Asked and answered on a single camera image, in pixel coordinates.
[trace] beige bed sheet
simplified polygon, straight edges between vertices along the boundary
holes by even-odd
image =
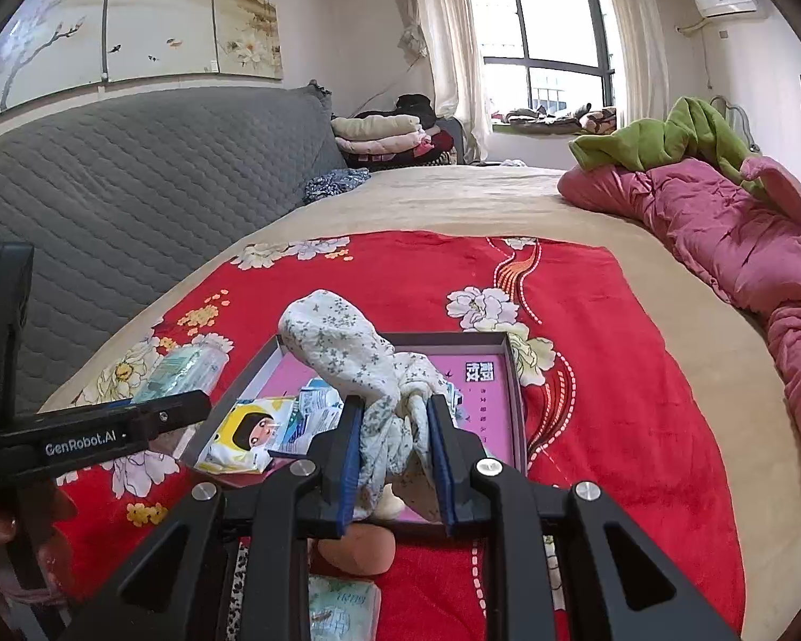
[[[747,579],[743,638],[775,641],[801,606],[801,445],[763,337],[643,228],[561,200],[555,189],[561,173],[470,166],[392,170],[352,193],[302,207],[242,239],[151,305],[45,409],[69,405],[110,361],[247,243],[421,229],[604,246],[662,332],[724,456]]]

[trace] air conditioner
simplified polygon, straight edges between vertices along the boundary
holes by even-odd
[[[724,14],[746,14],[757,12],[757,0],[694,0],[694,4],[706,18],[721,17]]]

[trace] painting panel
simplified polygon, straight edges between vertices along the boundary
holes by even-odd
[[[211,0],[107,0],[107,78],[216,71]]]
[[[279,25],[272,0],[214,0],[219,71],[282,78]]]
[[[104,0],[24,0],[0,33],[0,112],[101,79]]]

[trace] pink blanket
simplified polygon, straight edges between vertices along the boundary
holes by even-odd
[[[774,160],[741,167],[776,209],[696,159],[647,173],[575,168],[557,189],[577,207],[642,221],[718,296],[757,314],[801,432],[801,184]]]

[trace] blue patterned cloth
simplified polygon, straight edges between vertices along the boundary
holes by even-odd
[[[349,192],[370,177],[371,172],[366,168],[338,168],[310,178],[305,184],[305,204]]]

